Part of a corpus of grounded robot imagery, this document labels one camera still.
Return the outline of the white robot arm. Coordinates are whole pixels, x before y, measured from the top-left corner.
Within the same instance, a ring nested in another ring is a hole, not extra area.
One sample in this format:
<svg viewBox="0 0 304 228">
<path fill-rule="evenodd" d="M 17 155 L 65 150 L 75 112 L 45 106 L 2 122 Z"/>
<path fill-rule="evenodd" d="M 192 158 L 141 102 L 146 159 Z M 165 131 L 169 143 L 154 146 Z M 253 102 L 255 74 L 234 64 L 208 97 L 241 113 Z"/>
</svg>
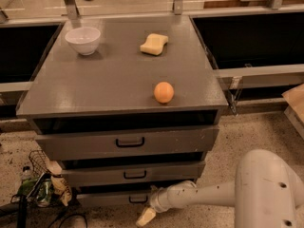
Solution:
<svg viewBox="0 0 304 228">
<path fill-rule="evenodd" d="M 278 155 L 256 149 L 241 158 L 233 181 L 198 187 L 186 180 L 154 189 L 136 225 L 143 227 L 172 208 L 199 204 L 233 207 L 235 228 L 296 228 L 304 183 Z"/>
</svg>

